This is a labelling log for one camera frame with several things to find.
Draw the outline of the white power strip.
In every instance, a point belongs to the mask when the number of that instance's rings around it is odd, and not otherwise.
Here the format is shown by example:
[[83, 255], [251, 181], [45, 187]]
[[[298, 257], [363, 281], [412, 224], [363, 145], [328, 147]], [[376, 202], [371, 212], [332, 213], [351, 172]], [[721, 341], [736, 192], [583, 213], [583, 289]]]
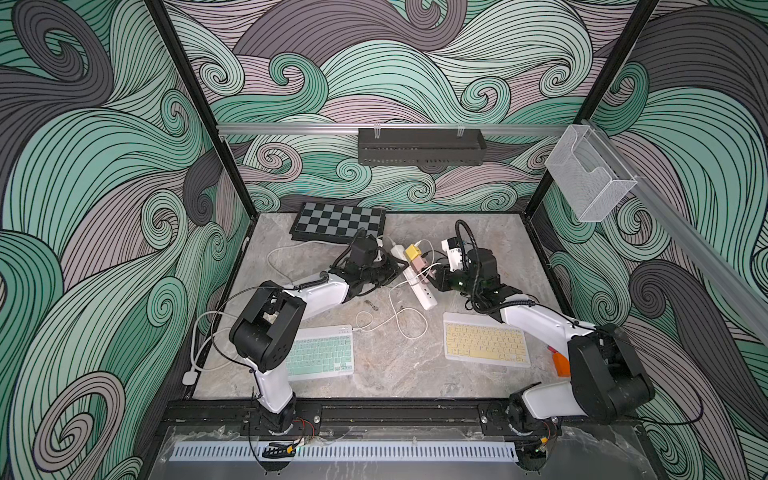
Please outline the white power strip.
[[423, 276], [413, 267], [406, 254], [406, 249], [402, 245], [395, 244], [390, 252], [396, 259], [405, 261], [408, 264], [403, 271], [403, 275], [421, 307], [424, 310], [431, 310], [436, 307], [437, 300], [433, 296], [429, 286], [423, 281]]

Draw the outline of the pink charger adapter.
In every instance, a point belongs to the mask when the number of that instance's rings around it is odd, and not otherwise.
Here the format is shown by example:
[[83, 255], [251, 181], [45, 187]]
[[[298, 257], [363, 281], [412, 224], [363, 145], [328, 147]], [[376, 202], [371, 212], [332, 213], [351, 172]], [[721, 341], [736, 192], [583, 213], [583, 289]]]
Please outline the pink charger adapter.
[[417, 274], [429, 268], [429, 263], [421, 256], [417, 256], [410, 261], [410, 265]]

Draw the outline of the green wireless keyboard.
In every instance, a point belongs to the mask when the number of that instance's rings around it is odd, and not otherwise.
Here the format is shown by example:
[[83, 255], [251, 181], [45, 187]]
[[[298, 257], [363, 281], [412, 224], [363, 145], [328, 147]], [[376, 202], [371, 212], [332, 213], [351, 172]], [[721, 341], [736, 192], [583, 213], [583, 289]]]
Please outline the green wireless keyboard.
[[286, 365], [290, 381], [352, 375], [355, 370], [352, 326], [299, 329]]

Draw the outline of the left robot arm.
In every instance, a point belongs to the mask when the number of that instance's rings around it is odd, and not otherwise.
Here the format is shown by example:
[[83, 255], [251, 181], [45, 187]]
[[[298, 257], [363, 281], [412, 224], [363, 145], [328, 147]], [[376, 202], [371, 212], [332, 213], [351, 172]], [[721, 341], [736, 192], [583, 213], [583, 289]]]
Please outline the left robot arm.
[[373, 235], [358, 231], [332, 264], [304, 280], [261, 283], [229, 331], [236, 353], [252, 370], [261, 415], [273, 429], [293, 424], [296, 394], [285, 365], [304, 320], [393, 282], [409, 266]]

